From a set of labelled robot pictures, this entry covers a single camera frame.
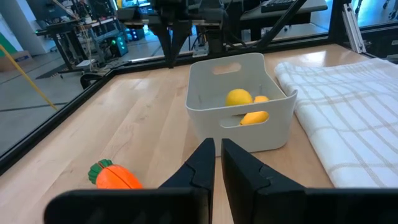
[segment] white wall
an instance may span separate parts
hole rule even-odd
[[[12,44],[17,51],[23,51],[14,33],[8,27],[7,22],[4,20],[0,13],[0,33]]]
[[[46,54],[55,46],[54,41],[36,36],[40,26],[26,0],[0,0],[0,12],[22,48],[31,55]]]

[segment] white plastic bin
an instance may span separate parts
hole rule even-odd
[[[265,95],[270,101],[225,106],[226,95],[237,88],[250,92],[253,99]],[[214,138],[216,156],[220,156],[222,138],[233,140],[248,152],[283,146],[289,137],[296,97],[297,91],[286,96],[266,73],[262,54],[250,53],[194,63],[186,107],[199,139]],[[239,125],[246,113],[255,111],[268,112],[268,120]]]

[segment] checkered towel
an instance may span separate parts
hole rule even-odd
[[[371,59],[337,67],[280,63],[286,94],[335,187],[398,187],[398,66]]]

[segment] yellow rod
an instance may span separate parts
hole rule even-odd
[[[29,84],[33,87],[33,89],[36,90],[36,92],[42,96],[42,98],[55,110],[58,110],[58,108],[51,103],[51,101],[44,95],[44,93],[36,86],[36,84],[29,78],[28,75],[21,69],[21,67],[17,64],[17,62],[11,57],[11,55],[8,53],[8,51],[0,44],[0,50],[6,54],[7,58],[11,61],[11,63],[18,69],[18,71],[22,74],[22,76],[29,82]]]

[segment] wooden tabletop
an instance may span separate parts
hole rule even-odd
[[[366,60],[338,45],[265,54],[274,76],[280,62],[322,67]],[[111,159],[156,188],[199,145],[185,109],[189,65],[119,75],[0,176],[1,223],[42,223],[46,204],[72,189],[93,189],[90,166]],[[288,143],[254,155],[307,187],[332,187],[294,118]],[[232,223],[220,159],[216,159],[213,223]]]

